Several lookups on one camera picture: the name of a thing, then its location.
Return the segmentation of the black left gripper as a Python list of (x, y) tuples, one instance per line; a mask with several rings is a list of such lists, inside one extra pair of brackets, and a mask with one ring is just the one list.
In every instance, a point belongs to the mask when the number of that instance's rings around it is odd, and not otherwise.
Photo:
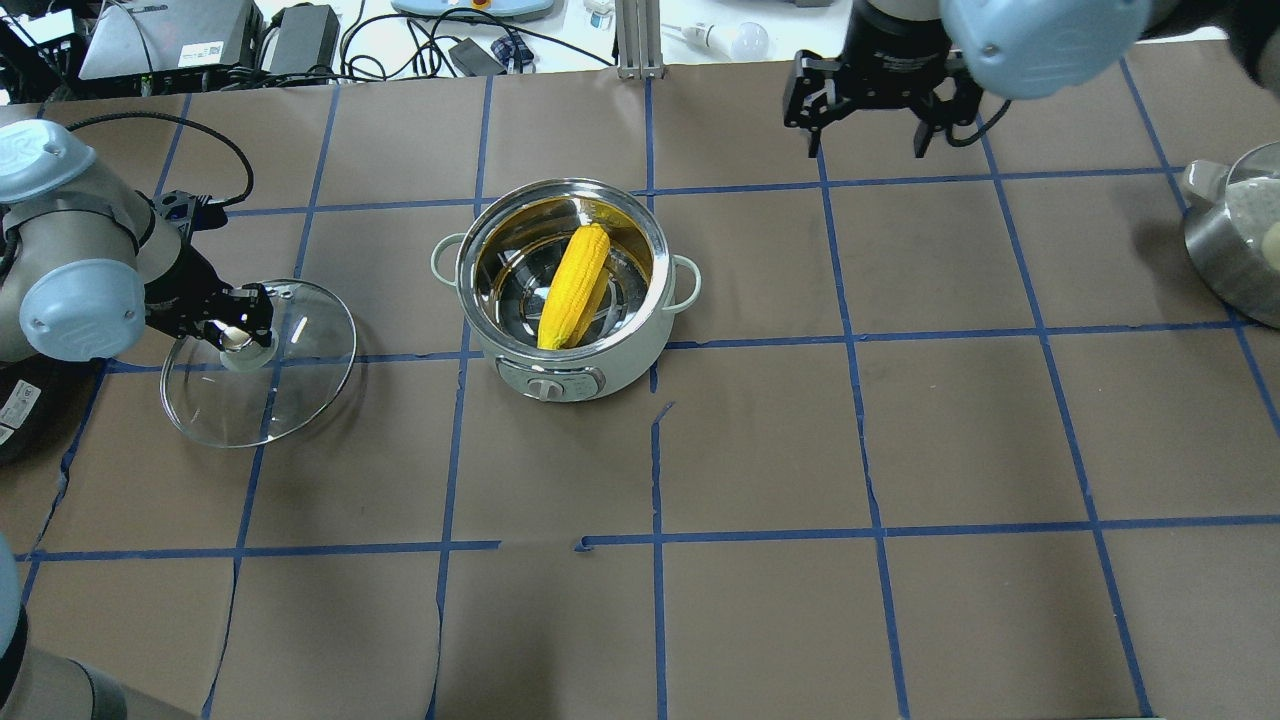
[(265, 284), (232, 287), (192, 245), (193, 233), (228, 224), (225, 209), (207, 195), (179, 190), (164, 193), (154, 209), (177, 231), (179, 243), (175, 260), (145, 283), (146, 324), (174, 340), (207, 341), (220, 351), (269, 348), (274, 306)]

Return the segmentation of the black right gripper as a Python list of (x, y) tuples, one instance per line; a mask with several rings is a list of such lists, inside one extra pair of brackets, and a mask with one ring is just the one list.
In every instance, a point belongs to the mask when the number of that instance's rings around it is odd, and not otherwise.
[(847, 22), (837, 56), (800, 50), (786, 82), (783, 126), (805, 135), (808, 158), (824, 128), (855, 111), (911, 111), (916, 159), (938, 135), (956, 149), (984, 138), (986, 92), (954, 49), (940, 1), (854, 1)]

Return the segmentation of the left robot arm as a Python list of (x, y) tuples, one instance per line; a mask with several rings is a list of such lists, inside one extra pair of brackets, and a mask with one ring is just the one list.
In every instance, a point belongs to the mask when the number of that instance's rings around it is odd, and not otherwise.
[(65, 382), (134, 347), (146, 328), (205, 342), (233, 366), (274, 350), (261, 283), (234, 287), (192, 245), (247, 199), (124, 182), (76, 126), (3, 127), (3, 462), (35, 448)]

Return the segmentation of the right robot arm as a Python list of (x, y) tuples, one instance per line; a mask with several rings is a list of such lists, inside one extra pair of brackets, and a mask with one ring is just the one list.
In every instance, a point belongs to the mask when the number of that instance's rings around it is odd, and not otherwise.
[(936, 136), (963, 149), (1005, 106), (1083, 85), (1142, 40), (1221, 29), (1253, 83), (1277, 92), (1275, 1), (855, 1), (836, 56), (801, 50), (783, 92), (782, 122), (804, 131), (808, 154), (824, 128), (855, 111), (910, 111), (913, 151)]

